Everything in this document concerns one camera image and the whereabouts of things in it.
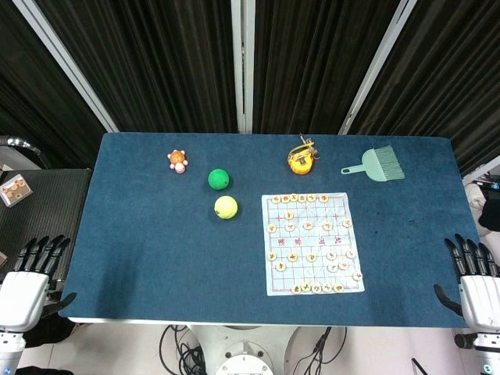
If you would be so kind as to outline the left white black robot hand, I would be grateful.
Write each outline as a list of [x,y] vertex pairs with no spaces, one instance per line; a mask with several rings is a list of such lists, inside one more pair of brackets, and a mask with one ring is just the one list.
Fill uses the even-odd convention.
[[48,304],[59,261],[70,239],[60,234],[29,240],[20,250],[13,269],[1,285],[1,332],[22,334],[34,328],[41,318],[65,309],[77,294]]

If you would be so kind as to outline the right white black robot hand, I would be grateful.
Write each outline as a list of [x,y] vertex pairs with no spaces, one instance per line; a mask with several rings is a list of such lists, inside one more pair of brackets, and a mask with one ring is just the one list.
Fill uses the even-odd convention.
[[434,285],[438,301],[461,316],[475,333],[499,333],[499,265],[489,248],[464,239],[444,239],[452,258],[460,301],[452,301],[439,284]]

